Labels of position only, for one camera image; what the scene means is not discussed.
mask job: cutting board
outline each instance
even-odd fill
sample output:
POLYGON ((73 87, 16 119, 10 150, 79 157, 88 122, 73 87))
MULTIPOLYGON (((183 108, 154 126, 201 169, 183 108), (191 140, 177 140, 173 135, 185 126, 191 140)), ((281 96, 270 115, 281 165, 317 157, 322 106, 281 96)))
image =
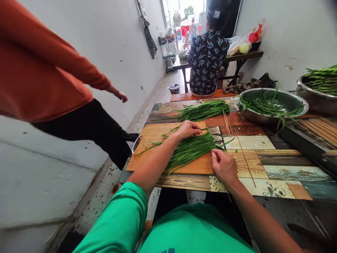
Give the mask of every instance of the cutting board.
MULTIPOLYGON (((201 129, 206 128, 205 122, 196 122, 201 129)), ((170 129, 180 126, 181 123, 167 123, 167 124, 150 124, 146 125, 141 131, 141 140, 131 157, 131 160, 126 168, 127 171, 136 171, 140 164, 148 159, 152 152, 155 152, 158 147, 154 147, 145 151, 140 155, 135 155, 143 152, 145 149, 152 146, 149 142, 162 142, 165 138, 161 135, 167 133, 170 129)), ((188 165, 173 172, 173 174, 194 174, 194 175, 214 175, 212 169, 211 153, 204 154, 203 156, 195 159, 188 165)))

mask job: hand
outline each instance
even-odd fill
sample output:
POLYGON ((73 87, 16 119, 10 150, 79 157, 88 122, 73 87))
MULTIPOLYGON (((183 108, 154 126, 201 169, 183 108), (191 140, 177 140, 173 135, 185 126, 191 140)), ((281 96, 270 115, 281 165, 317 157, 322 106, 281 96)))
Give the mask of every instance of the hand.
POLYGON ((225 154, 224 151, 212 150, 212 167, 216 176, 229 191, 241 184, 235 159, 225 154))
POLYGON ((201 127, 199 127, 195 122, 184 121, 174 135, 178 137, 179 141, 182 141, 183 139, 196 136, 200 133, 201 127))
POLYGON ((122 100, 123 103, 127 101, 127 96, 125 95, 124 92, 118 91, 118 93, 116 94, 116 97, 122 100))

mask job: hanging cloth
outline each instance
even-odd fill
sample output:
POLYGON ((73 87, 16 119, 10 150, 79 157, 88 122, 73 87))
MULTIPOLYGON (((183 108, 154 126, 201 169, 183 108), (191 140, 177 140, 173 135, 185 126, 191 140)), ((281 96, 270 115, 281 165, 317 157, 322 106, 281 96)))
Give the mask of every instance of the hanging cloth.
POLYGON ((156 47, 156 44, 153 41, 153 38, 151 37, 149 29, 148 29, 148 26, 150 25, 150 23, 143 16, 143 12, 141 10, 139 1, 138 0, 136 0, 136 1, 137 1, 137 4, 138 4, 140 15, 141 15, 141 22, 142 22, 143 27, 144 27, 146 42, 147 42, 148 48, 150 49, 150 54, 152 56, 152 59, 154 59, 154 55, 157 52, 157 47, 156 47))

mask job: colorful patterned tabletop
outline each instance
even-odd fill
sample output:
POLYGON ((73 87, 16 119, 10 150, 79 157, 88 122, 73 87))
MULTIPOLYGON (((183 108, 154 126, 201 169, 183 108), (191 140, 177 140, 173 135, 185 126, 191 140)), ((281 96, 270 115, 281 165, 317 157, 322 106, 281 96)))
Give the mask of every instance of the colorful patterned tabletop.
MULTIPOLYGON (((225 100, 228 104, 237 104, 237 99, 233 97, 155 104, 146 124, 178 122, 175 118, 166 118, 177 115, 177 110, 182 109, 184 105, 217 99, 225 100)), ((239 179, 252 195, 337 201, 337 182, 334 178, 275 135, 267 126, 244 118, 240 120, 235 106, 231 106, 231 113, 227 118, 233 135, 232 132, 228 133, 223 115, 211 117, 205 122, 218 144, 235 137, 225 148, 228 155, 235 157, 239 179)), ((226 192, 216 176, 168 175, 160 179, 158 186, 226 192)))

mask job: floral blouse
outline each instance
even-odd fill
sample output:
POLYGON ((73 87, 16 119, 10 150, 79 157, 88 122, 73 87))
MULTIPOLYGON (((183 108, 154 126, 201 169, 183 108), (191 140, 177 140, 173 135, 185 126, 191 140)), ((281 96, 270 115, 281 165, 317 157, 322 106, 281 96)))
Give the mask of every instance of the floral blouse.
POLYGON ((218 31, 208 31, 197 36, 188 57, 191 66, 190 88, 198 95, 215 92, 218 72, 226 58, 228 41, 218 31))

